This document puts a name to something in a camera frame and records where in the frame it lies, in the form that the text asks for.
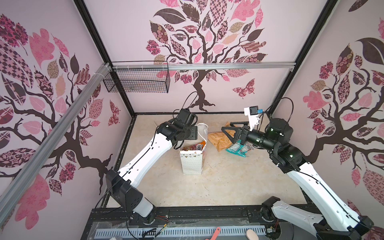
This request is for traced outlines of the teal pink snack packet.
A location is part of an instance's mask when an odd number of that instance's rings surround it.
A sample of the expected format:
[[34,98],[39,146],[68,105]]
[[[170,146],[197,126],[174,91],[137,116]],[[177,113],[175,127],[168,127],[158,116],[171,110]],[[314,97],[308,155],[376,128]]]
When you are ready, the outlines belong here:
[[254,147],[251,144],[245,143],[244,145],[241,145],[240,141],[238,141],[235,144],[233,144],[231,147],[226,149],[226,151],[230,154],[245,158],[247,157],[247,153],[253,149]]

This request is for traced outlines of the orange-brown snack bag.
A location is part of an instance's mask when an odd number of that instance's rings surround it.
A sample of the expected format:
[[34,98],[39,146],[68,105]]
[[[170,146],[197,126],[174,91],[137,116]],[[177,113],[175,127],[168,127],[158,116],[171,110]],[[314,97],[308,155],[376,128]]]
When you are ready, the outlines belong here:
[[223,132],[209,133],[208,140],[218,152],[226,150],[233,145],[228,136]]

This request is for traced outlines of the white patterned paper gift bag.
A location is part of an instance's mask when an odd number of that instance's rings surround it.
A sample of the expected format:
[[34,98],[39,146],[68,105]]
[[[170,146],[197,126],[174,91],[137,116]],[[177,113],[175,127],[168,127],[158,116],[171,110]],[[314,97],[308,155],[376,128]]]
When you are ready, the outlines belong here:
[[[199,123],[197,124],[197,127],[197,139],[186,140],[179,151],[184,175],[201,175],[203,171],[209,127],[205,123]],[[200,143],[202,141],[206,142],[206,145],[202,151],[183,151],[183,147]]]

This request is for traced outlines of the orange candy snack packet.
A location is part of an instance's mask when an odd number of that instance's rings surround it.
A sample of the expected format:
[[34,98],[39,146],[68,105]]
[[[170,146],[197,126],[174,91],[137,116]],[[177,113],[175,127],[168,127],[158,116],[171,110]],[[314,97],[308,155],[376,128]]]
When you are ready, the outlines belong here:
[[183,151],[202,151],[206,145],[205,141],[183,147]]

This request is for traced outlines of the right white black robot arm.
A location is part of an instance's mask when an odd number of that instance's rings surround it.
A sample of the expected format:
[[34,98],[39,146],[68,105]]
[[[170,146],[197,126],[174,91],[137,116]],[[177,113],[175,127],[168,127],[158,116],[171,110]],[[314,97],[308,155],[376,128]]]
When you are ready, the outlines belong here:
[[311,213],[270,197],[262,204],[266,221],[285,220],[318,240],[361,240],[373,228],[373,221],[345,204],[302,152],[289,143],[293,128],[284,119],[271,119],[264,132],[251,129],[247,122],[230,123],[222,127],[222,132],[233,144],[250,143],[269,152],[273,163],[300,186],[320,211]]

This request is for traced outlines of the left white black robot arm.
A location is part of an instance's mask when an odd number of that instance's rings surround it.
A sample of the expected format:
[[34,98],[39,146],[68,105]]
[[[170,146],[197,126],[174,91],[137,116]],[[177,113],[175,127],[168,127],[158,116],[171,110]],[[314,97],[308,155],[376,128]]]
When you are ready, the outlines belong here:
[[178,149],[178,143],[198,138],[198,117],[187,109],[169,121],[160,124],[140,153],[118,171],[109,170],[106,175],[108,193],[127,213],[137,213],[146,222],[156,217],[156,207],[137,187],[141,180],[168,150]]

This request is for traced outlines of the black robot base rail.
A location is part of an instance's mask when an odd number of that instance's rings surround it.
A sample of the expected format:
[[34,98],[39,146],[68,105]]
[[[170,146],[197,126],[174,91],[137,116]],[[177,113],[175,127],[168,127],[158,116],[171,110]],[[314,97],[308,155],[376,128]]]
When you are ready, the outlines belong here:
[[[173,228],[173,227],[224,227],[224,226],[265,226],[266,235],[261,240],[314,240],[315,236],[286,220],[267,222],[262,218],[261,206],[213,206],[213,207],[158,207],[156,217],[150,224],[134,213],[127,213],[123,208],[100,208],[91,211],[82,240],[94,240],[98,229],[129,228]],[[134,240],[206,240],[208,238],[141,238]],[[218,240],[245,240],[247,237],[217,237]]]

